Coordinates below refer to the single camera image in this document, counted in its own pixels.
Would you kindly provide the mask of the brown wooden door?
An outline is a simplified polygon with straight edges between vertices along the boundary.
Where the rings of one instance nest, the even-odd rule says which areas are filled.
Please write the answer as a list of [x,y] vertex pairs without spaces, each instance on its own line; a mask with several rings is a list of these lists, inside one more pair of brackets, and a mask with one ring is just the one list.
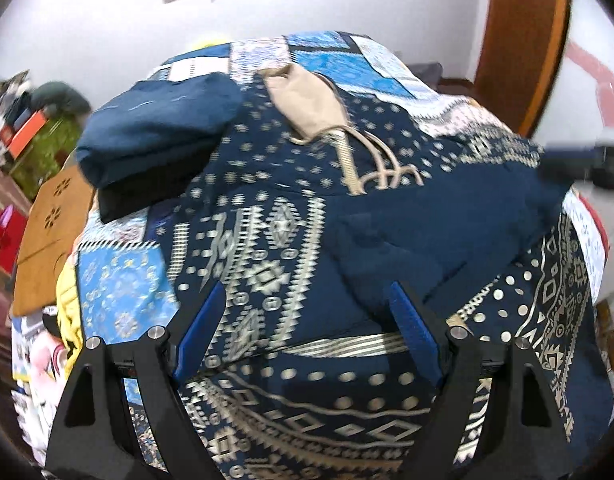
[[560,66],[571,0],[490,0],[473,89],[513,132],[534,134]]

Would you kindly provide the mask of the dark green plush bag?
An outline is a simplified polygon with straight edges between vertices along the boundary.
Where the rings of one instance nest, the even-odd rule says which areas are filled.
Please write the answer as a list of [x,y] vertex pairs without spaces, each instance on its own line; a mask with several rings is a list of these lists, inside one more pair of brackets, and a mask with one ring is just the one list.
[[31,92],[30,110],[37,112],[47,107],[74,116],[91,112],[89,101],[63,81],[46,82]]

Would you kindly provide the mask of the blue patchwork bed cover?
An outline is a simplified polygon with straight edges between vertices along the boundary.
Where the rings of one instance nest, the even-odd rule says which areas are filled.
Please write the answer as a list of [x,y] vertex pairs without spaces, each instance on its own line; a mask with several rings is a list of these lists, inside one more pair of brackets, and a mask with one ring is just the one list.
[[[145,80],[181,81],[211,73],[228,75],[239,86],[241,94],[244,84],[254,76],[272,77],[280,107],[289,113],[298,133],[309,140],[331,131],[342,119],[341,111],[324,96],[325,80],[347,93],[373,96],[403,107],[425,124],[432,122],[451,101],[469,102],[512,132],[472,100],[442,96],[420,84],[382,44],[345,32],[314,32],[219,44],[172,58]],[[150,327],[167,325],[179,309],[186,308],[179,304],[173,276],[156,238],[158,226],[170,218],[182,194],[108,223],[101,221],[98,207],[89,210],[72,254],[84,346],[95,336],[102,337],[106,344],[135,341]],[[589,281],[595,303],[602,278],[604,247],[596,222],[588,212],[590,220],[580,234],[588,252]],[[39,334],[29,349],[29,390],[41,411],[45,469],[53,420],[70,375],[65,375],[66,358],[60,331]],[[150,466],[163,469],[165,464],[147,421],[139,382],[126,378],[124,390],[143,458]],[[457,467],[466,466],[473,458],[488,393],[490,381],[483,380],[476,389],[473,411],[453,462]]]

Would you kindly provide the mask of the brown wooden bedside board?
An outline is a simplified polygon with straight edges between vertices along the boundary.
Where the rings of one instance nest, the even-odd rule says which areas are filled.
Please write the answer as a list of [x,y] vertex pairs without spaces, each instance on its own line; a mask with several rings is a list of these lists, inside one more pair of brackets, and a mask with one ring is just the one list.
[[57,278],[86,224],[93,196],[94,188],[76,165],[42,185],[17,257],[12,315],[19,318],[54,304]]

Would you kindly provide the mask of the yellow cloth at bedside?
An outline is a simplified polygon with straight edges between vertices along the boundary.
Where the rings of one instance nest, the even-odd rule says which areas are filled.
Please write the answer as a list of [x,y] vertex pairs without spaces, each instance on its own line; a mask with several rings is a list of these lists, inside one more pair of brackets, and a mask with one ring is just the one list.
[[67,350],[65,375],[68,376],[84,346],[81,309],[77,287],[77,273],[73,256],[65,261],[56,280],[57,325],[60,339]]

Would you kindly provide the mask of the orange box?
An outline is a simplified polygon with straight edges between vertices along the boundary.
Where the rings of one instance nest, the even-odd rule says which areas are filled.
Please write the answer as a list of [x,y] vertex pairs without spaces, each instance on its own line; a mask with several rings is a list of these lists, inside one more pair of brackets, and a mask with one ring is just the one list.
[[37,110],[29,119],[20,127],[20,129],[12,137],[11,143],[8,146],[8,152],[12,159],[19,158],[34,136],[46,124],[46,118],[42,110]]

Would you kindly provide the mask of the navy patterned large garment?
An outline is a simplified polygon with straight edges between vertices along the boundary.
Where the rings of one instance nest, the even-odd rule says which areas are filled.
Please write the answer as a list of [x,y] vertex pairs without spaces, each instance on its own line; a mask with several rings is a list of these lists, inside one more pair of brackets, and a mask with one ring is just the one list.
[[583,226],[542,150],[453,100],[425,124],[323,93],[341,121],[301,136],[256,75],[156,238],[181,306],[226,307],[180,396],[227,479],[385,479],[436,398],[389,305],[394,282],[479,340],[534,349],[573,460],[607,432]]

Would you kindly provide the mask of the folded blue denim clothes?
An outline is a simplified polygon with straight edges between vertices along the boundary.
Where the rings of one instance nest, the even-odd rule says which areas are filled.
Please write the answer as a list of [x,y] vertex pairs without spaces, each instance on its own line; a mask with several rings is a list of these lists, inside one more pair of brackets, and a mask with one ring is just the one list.
[[243,96],[224,73],[141,80],[93,113],[75,148],[104,223],[183,193],[237,118]]

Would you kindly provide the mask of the red bag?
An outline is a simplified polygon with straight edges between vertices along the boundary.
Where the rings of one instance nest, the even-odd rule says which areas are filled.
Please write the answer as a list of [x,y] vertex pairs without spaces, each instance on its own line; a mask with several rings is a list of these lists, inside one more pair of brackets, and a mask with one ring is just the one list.
[[0,272],[12,274],[26,224],[27,217],[15,206],[0,210]]

